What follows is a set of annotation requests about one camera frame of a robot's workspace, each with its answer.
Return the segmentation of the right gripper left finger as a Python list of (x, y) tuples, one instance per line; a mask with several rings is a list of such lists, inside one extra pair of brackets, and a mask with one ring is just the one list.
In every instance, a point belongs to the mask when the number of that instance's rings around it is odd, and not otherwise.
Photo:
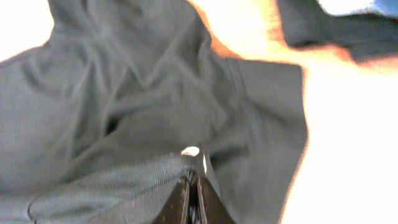
[(187, 224), (189, 200), (190, 184), (187, 179), (179, 179), (152, 224)]

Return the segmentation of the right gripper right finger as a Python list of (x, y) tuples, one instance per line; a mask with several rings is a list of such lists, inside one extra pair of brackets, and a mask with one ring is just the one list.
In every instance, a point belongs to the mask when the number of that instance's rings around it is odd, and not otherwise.
[(201, 224), (235, 224), (208, 179), (200, 177), (197, 190)]

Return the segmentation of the black t-shirt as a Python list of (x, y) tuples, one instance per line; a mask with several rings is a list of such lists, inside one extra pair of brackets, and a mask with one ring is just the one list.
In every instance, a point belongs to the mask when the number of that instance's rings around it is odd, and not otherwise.
[(237, 223), (277, 223), (307, 127), (297, 65), (221, 58), (186, 1), (50, 1), (1, 64), (1, 222), (150, 223), (204, 175)]

